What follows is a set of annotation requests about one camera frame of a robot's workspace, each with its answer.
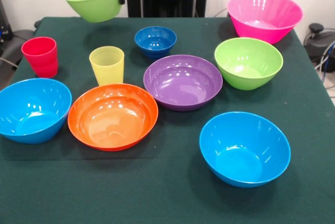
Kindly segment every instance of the dark blue bowl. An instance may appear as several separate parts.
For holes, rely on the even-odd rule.
[[[151,60],[157,60],[169,55],[177,42],[177,35],[169,28],[147,27],[139,30],[135,35],[135,43],[144,55]]]

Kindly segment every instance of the light blue bowl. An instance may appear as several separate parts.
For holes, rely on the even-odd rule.
[[[280,129],[244,112],[223,113],[207,122],[200,134],[200,150],[215,175],[237,187],[262,186],[276,179],[291,159]]]
[[[0,91],[0,134],[20,143],[50,140],[71,107],[70,90],[53,79],[29,79]]]

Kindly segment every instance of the dark green table cover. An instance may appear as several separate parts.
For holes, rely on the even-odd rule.
[[[77,99],[97,86],[88,55],[100,46],[122,48],[125,83],[143,87],[151,62],[133,38],[152,25],[176,32],[171,54],[193,54],[212,63],[215,47],[237,36],[228,18],[116,18],[101,24],[45,18],[36,36],[56,39],[55,79]],[[224,83],[218,96],[196,111],[160,106],[155,128],[131,149],[91,149],[71,135],[67,124],[40,145],[1,138],[0,223],[335,223],[335,108],[296,34],[275,46],[284,66],[272,81],[249,92]],[[32,77],[23,60],[14,82]],[[234,110],[259,114],[286,134],[292,159],[277,180],[234,188],[207,167],[198,145],[201,128],[213,116]]]

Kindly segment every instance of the yellow cup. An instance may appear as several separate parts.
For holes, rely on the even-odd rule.
[[[125,54],[118,47],[103,46],[90,54],[90,62],[99,86],[123,83]]]

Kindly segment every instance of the purple bowl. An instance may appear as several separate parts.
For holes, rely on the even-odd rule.
[[[155,61],[144,73],[143,82],[160,104],[177,111],[204,106],[223,84],[212,63],[193,55],[171,55]]]

